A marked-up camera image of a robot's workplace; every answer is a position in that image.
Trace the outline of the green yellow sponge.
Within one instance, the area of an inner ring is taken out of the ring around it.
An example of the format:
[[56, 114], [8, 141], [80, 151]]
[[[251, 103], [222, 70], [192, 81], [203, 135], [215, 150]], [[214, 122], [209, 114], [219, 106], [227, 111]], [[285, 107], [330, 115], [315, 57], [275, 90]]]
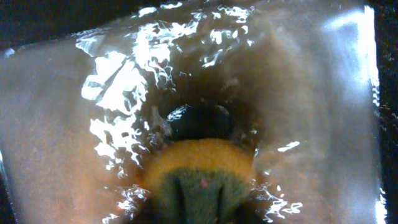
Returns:
[[142, 173], [154, 223], [237, 223], [256, 172], [253, 156], [221, 139], [167, 146]]

